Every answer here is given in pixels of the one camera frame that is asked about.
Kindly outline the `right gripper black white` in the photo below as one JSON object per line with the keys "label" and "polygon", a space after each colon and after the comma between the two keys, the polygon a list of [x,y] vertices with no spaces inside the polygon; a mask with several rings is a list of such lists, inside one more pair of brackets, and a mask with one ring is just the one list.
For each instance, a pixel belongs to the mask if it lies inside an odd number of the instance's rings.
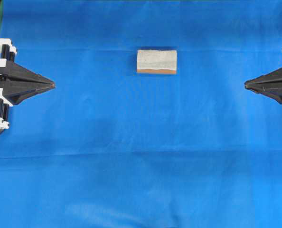
{"label": "right gripper black white", "polygon": [[254,79],[247,80],[244,83],[244,87],[245,89],[250,90],[256,94],[261,94],[268,98],[271,98],[282,105],[282,93],[281,92],[277,92],[274,89],[269,89],[264,86],[255,85],[255,84],[278,83],[278,82],[282,82],[282,67],[266,75],[262,75]]}

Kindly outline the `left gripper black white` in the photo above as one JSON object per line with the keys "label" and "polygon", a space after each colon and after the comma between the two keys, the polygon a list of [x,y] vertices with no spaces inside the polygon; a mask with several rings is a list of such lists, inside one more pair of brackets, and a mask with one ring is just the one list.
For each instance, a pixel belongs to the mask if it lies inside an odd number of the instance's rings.
{"label": "left gripper black white", "polygon": [[[0,38],[0,130],[9,128],[10,107],[55,88],[52,80],[14,63],[16,54],[12,41]],[[14,83],[11,79],[35,83]]]}

